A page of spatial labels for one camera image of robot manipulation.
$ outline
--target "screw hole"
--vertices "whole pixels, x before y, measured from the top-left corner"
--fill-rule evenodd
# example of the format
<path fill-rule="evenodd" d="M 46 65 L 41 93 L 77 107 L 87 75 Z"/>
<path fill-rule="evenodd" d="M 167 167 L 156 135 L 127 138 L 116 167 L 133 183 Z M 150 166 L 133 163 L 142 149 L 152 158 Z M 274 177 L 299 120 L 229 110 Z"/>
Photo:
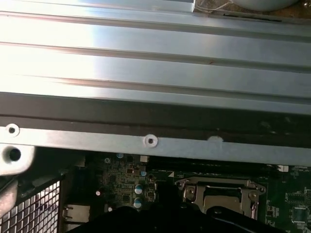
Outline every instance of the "screw hole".
<path fill-rule="evenodd" d="M 11 161 L 16 162 L 20 159 L 21 153 L 19 149 L 13 148 L 8 152 L 8 157 Z"/>
<path fill-rule="evenodd" d="M 15 133 L 15 129 L 13 127 L 9 128 L 9 133 Z"/>

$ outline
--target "metal socket bracket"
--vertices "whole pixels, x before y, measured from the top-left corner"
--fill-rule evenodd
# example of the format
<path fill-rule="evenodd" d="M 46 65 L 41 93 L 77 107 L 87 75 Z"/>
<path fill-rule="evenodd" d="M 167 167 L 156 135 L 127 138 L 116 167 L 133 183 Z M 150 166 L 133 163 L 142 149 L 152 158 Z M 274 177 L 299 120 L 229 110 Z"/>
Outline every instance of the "metal socket bracket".
<path fill-rule="evenodd" d="M 196 204 L 203 213 L 215 205 L 221 205 L 257 219 L 259 195 L 266 192 L 266 188 L 250 180 L 219 179 L 207 177 L 190 177 L 176 181 L 179 190 L 183 191 L 184 201 Z M 208 190 L 216 190 L 211 196 Z M 227 196 L 225 191 L 239 193 L 237 196 Z"/>
<path fill-rule="evenodd" d="M 34 146 L 0 144 L 0 176 L 26 171 L 35 156 Z"/>

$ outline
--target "green circuit board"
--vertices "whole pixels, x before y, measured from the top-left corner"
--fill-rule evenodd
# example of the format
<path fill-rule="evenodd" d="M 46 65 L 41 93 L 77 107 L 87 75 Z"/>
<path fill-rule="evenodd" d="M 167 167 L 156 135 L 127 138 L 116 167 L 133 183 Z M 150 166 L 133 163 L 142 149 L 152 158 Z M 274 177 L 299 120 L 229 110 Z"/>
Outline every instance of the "green circuit board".
<path fill-rule="evenodd" d="M 133 206 L 139 208 L 156 198 L 157 182 L 174 184 L 193 176 L 223 179 L 250 179 L 266 187 L 259 198 L 258 220 L 288 233 L 311 233 L 311 168 L 301 166 L 243 165 L 237 163 L 236 171 L 246 168 L 243 174 L 225 172 L 235 163 L 193 165 L 206 168 L 207 172 L 183 171 L 176 161 L 167 169 L 149 165 L 149 157 L 129 154 L 106 154 L 94 159 L 98 187 L 105 193 L 102 198 L 111 208 Z M 258 174 L 248 174 L 252 170 Z"/>

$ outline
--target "metal edge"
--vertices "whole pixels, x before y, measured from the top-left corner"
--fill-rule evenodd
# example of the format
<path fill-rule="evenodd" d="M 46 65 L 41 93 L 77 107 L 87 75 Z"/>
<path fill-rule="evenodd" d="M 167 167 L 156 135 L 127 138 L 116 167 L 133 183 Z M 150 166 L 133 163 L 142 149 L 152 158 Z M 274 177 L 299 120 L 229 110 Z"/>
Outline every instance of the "metal edge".
<path fill-rule="evenodd" d="M 10 138 L 1 133 L 4 130 L 4 127 L 0 127 L 0 142 L 8 144 L 176 158 L 311 166 L 311 149 L 229 143 L 223 142 L 219 137 L 210 137 L 206 141 L 160 137 L 157 146 L 151 148 L 144 145 L 145 137 L 141 136 L 21 128 L 17 137 Z"/>

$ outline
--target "microchip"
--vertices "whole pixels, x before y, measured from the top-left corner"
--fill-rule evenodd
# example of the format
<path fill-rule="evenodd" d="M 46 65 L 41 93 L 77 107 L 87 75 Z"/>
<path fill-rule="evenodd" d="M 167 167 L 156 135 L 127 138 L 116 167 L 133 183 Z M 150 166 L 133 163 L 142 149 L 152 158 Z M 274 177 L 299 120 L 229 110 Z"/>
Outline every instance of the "microchip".
<path fill-rule="evenodd" d="M 126 157 L 127 162 L 131 163 L 133 161 L 133 156 L 132 155 L 128 155 Z"/>
<path fill-rule="evenodd" d="M 122 200 L 124 201 L 124 202 L 129 202 L 130 201 L 130 196 L 129 195 L 123 195 L 123 197 L 122 197 Z"/>
<path fill-rule="evenodd" d="M 306 204 L 311 205 L 311 190 L 307 190 L 306 193 Z"/>
<path fill-rule="evenodd" d="M 109 176 L 109 182 L 115 182 L 117 180 L 117 177 L 115 175 Z"/>
<path fill-rule="evenodd" d="M 269 216 L 269 217 L 273 217 L 273 211 L 272 210 L 268 210 L 267 211 L 267 216 Z"/>
<path fill-rule="evenodd" d="M 306 223 L 308 221 L 309 210 L 307 208 L 293 208 L 292 221 L 295 223 Z"/>
<path fill-rule="evenodd" d="M 288 203 L 296 203 L 296 204 L 303 204 L 305 202 L 305 195 L 290 193 L 287 195 L 287 202 Z"/>
<path fill-rule="evenodd" d="M 138 169 L 134 169 L 134 175 L 138 176 L 140 174 L 140 171 Z"/>
<path fill-rule="evenodd" d="M 148 197 L 154 198 L 155 197 L 155 193 L 148 193 Z"/>

